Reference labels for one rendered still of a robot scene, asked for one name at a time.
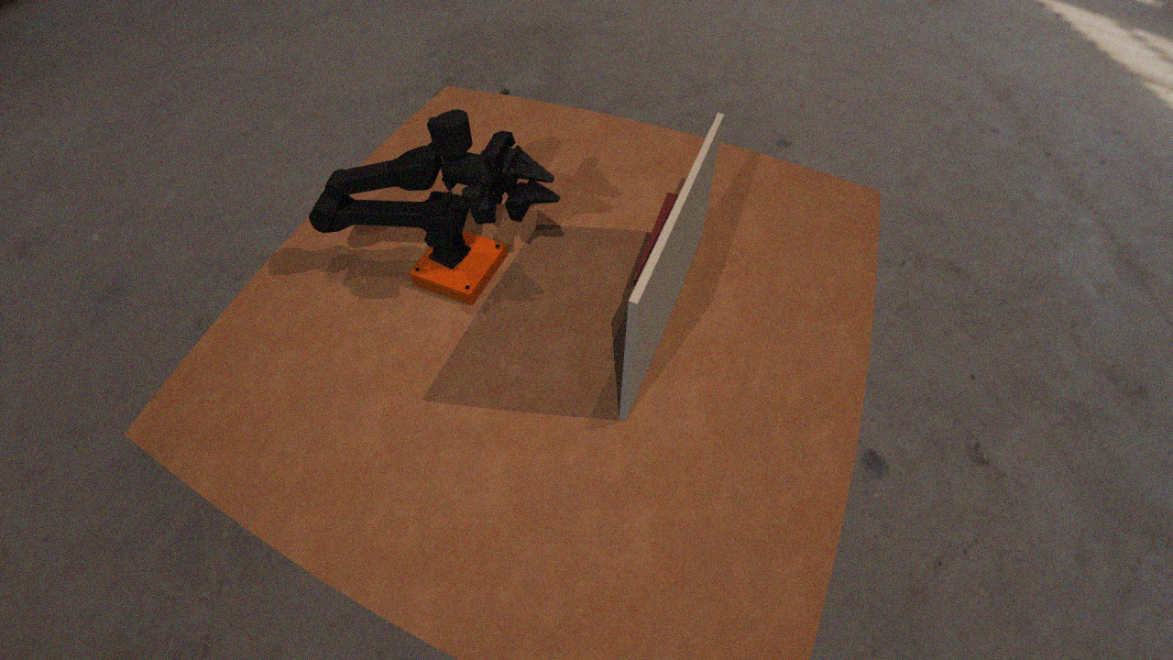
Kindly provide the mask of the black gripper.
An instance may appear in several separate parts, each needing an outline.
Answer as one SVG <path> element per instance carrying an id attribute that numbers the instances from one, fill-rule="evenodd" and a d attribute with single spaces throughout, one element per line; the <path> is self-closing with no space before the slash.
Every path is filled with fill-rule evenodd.
<path id="1" fill-rule="evenodd" d="M 533 161 L 533 156 L 521 147 L 511 148 L 514 145 L 511 131 L 495 132 L 484 150 L 472 156 L 466 164 L 465 181 L 469 185 L 468 181 L 481 176 L 495 177 L 491 191 L 496 199 L 502 199 L 503 193 L 508 193 L 504 207 L 510 220 L 522 222 L 531 204 L 557 204 L 561 197 L 540 184 L 552 183 L 552 173 L 540 166 L 540 162 Z M 517 179 L 528 182 L 517 183 Z"/>

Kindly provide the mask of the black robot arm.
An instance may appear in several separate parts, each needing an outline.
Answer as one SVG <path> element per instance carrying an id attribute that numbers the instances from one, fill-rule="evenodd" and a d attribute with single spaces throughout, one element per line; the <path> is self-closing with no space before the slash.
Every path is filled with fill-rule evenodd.
<path id="1" fill-rule="evenodd" d="M 481 176 L 466 185 L 466 164 L 476 155 L 466 154 L 473 145 L 468 122 L 466 110 L 449 110 L 429 118 L 429 145 L 413 148 L 396 159 L 335 169 L 308 215 L 312 226 L 323 233 L 355 225 L 422 227 L 427 231 L 423 241 L 434 250 L 429 259 L 455 268 L 472 250 L 462 234 L 469 207 L 475 223 L 496 223 L 496 204 L 503 200 L 491 191 L 495 177 Z M 348 195 L 396 185 L 404 191 L 429 191 L 441 166 L 449 192 L 430 192 L 428 200 L 355 200 Z M 466 185 L 462 195 L 452 193 L 457 184 Z"/>

